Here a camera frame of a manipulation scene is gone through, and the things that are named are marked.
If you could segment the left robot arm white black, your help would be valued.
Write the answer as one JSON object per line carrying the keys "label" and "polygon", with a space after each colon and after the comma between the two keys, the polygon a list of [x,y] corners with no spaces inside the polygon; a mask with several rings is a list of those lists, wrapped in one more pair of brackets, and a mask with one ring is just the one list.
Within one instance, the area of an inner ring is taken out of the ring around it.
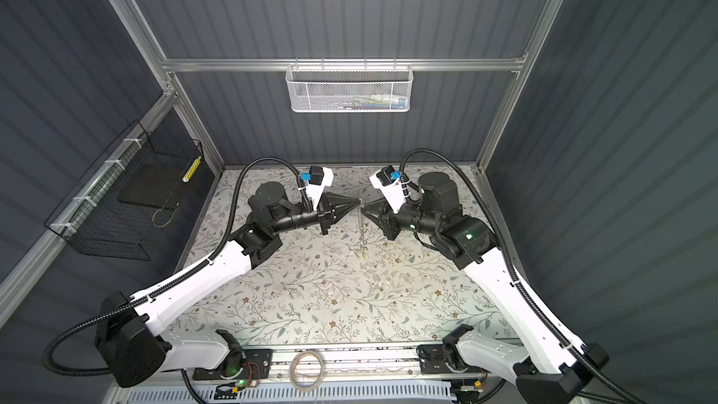
{"label": "left robot arm white black", "polygon": [[208,370],[224,379],[249,375],[239,341],[226,329],[172,336],[173,322],[211,292],[257,269],[280,247],[280,233],[319,226],[326,234],[357,208],[359,199],[321,192],[308,209],[288,200],[280,183],[260,185],[249,198],[246,223],[234,231],[217,256],[207,255],[170,280],[145,289],[147,302],[99,324],[95,346],[116,383],[129,388],[157,372]]}

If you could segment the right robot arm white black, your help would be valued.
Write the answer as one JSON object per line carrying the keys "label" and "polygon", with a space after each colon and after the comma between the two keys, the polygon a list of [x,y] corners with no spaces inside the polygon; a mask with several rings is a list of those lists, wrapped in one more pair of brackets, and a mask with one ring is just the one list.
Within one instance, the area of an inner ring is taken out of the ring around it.
{"label": "right robot arm white black", "polygon": [[429,237],[431,245],[488,295],[520,340],[488,338],[462,324],[442,340],[447,368],[481,368],[516,386],[527,403],[573,403],[593,376],[540,321],[518,288],[524,280],[503,256],[488,225],[463,212],[449,175],[429,172],[418,181],[419,198],[409,199],[409,182],[392,166],[370,176],[383,195],[362,213],[393,241],[403,231]]}

